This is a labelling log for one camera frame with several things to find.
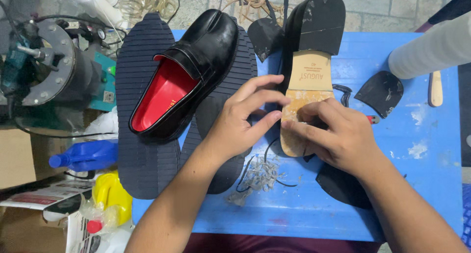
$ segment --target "person's right hand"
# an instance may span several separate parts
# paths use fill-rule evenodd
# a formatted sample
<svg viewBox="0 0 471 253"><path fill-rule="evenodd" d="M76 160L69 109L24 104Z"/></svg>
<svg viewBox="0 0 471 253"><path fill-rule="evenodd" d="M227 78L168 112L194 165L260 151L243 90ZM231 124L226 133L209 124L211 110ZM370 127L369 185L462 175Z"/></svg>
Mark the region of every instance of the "person's right hand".
<svg viewBox="0 0 471 253"><path fill-rule="evenodd" d="M344 107L334 98L301 108L303 121L317 115L329 126L327 130L291 120L281 125L312 141L315 154L322 161L356 177L387 159L374 141L371 124L363 113Z"/></svg>

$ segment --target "wooden handle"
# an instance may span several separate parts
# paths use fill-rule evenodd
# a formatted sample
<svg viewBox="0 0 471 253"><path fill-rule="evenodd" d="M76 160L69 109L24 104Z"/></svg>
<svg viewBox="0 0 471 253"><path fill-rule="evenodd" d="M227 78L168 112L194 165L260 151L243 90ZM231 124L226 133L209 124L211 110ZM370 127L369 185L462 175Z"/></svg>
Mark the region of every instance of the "wooden handle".
<svg viewBox="0 0 471 253"><path fill-rule="evenodd" d="M443 103L443 90L441 86L440 71L435 71L430 74L429 83L429 105L438 107Z"/></svg>

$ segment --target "stone pavement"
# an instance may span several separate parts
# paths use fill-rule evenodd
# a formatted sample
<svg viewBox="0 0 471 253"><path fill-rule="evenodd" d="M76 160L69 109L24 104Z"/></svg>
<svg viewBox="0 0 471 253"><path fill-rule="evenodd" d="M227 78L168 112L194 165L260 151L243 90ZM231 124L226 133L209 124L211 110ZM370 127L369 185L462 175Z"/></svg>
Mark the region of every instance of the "stone pavement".
<svg viewBox="0 0 471 253"><path fill-rule="evenodd" d="M222 0L222 8L230 0ZM282 5L283 0L269 0ZM289 12L303 0L289 0ZM343 0L347 9L345 31L412 32L450 0ZM171 28L186 29L192 21L209 8L219 8L220 0L180 0L180 10L169 23ZM244 18L247 6L233 3L224 12L237 17L247 29L251 21ZM262 11L249 9L251 20L266 17Z"/></svg>

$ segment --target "red bottle cap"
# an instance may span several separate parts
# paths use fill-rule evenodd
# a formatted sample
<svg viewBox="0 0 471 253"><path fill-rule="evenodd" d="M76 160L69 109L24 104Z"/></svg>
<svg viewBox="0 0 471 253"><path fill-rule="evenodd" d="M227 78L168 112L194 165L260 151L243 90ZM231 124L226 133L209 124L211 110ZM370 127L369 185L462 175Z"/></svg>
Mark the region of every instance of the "red bottle cap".
<svg viewBox="0 0 471 253"><path fill-rule="evenodd" d="M91 234L94 234L100 231L103 228L100 220L91 220L87 224L87 231Z"/></svg>

